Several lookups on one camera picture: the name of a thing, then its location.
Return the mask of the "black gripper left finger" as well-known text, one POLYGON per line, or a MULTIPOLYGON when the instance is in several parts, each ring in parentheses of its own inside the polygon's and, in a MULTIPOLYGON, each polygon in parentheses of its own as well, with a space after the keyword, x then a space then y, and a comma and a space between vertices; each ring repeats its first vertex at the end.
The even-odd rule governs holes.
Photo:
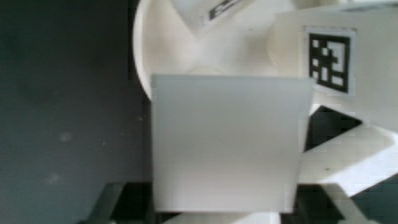
POLYGON ((105 185, 82 224, 153 224, 149 182, 108 183, 105 185))

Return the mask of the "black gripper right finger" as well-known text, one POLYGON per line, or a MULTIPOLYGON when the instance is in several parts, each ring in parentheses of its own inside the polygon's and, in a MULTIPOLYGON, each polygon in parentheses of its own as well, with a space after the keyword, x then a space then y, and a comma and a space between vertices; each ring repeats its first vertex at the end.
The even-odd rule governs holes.
POLYGON ((293 224, 373 224, 343 191, 323 185, 298 186, 293 224))

